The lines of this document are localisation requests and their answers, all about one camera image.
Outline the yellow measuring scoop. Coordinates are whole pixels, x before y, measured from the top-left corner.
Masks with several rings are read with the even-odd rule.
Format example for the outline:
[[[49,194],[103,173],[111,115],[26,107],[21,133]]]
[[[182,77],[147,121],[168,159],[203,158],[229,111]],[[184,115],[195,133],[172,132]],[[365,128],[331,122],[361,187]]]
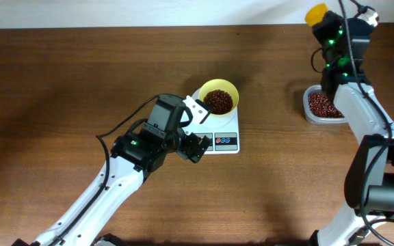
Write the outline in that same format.
[[[325,3],[315,5],[306,13],[306,16],[304,18],[306,24],[309,27],[312,27],[317,23],[320,23],[327,11],[328,7]]]

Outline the red beans in container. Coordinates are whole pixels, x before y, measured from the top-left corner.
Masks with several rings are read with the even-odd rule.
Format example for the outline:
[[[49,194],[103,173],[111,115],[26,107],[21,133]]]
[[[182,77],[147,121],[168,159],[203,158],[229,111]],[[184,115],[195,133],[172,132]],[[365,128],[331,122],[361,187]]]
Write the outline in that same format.
[[[308,105],[311,113],[319,118],[343,118],[343,114],[337,110],[325,94],[318,92],[309,94]]]

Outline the red beans in bowl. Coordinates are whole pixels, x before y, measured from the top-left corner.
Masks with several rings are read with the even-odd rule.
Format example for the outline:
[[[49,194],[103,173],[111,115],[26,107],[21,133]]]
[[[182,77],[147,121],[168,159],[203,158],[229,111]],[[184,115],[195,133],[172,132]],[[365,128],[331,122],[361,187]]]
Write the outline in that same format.
[[[210,106],[211,112],[216,115],[228,113],[233,108],[231,95],[223,90],[213,90],[207,93],[203,102]]]

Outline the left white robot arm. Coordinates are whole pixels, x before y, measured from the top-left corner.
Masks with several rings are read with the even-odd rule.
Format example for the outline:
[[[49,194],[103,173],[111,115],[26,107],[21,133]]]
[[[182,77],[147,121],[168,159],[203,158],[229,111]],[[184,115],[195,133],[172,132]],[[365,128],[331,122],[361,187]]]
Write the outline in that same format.
[[[93,245],[96,237],[120,205],[159,169],[170,153],[199,162],[210,145],[190,128],[205,122],[210,106],[191,96],[159,94],[148,118],[130,125],[108,148],[98,135],[105,152],[105,164],[76,202],[33,245]]]

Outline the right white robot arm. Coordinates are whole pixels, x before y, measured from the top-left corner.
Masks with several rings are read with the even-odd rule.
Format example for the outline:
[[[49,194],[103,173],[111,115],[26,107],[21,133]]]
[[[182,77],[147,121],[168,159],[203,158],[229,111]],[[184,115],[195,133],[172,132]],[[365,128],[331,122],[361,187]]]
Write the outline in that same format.
[[[369,7],[348,18],[324,4],[305,17],[326,62],[321,90],[358,142],[345,178],[345,203],[325,228],[314,231],[310,245],[359,245],[376,227],[394,223],[394,122],[361,69],[377,19]]]

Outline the white digital kitchen scale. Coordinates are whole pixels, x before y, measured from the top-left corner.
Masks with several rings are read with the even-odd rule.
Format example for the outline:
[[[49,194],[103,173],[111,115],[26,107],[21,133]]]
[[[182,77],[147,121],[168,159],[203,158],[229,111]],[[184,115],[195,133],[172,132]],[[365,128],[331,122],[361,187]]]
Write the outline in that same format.
[[[233,108],[224,115],[211,114],[203,124],[191,123],[184,128],[185,133],[194,133],[199,137],[208,137],[211,145],[205,154],[237,154],[240,151],[239,120],[236,89],[222,89],[233,100]]]

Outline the clear plastic container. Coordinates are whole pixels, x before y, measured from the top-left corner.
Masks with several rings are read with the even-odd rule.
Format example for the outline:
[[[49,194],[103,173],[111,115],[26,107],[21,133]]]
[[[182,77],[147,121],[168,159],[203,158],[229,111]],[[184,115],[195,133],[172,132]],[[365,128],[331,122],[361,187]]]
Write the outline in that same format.
[[[345,118],[321,118],[313,114],[311,107],[309,106],[308,97],[311,94],[321,93],[321,85],[310,86],[303,95],[303,107],[304,115],[308,122],[311,124],[345,124],[347,120]]]

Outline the yellow plastic bowl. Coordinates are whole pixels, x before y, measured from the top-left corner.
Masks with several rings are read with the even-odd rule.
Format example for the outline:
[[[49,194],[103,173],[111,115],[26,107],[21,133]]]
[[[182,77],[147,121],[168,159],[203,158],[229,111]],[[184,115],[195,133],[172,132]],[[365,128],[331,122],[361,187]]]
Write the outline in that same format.
[[[225,113],[222,115],[216,115],[216,114],[211,113],[211,116],[227,117],[228,115],[232,114],[239,102],[239,92],[238,92],[237,88],[230,81],[227,81],[225,79],[212,79],[210,81],[207,81],[200,88],[200,91],[198,93],[198,99],[203,101],[204,97],[207,95],[207,93],[209,93],[213,90],[223,90],[223,91],[229,93],[233,99],[233,108],[228,113]]]

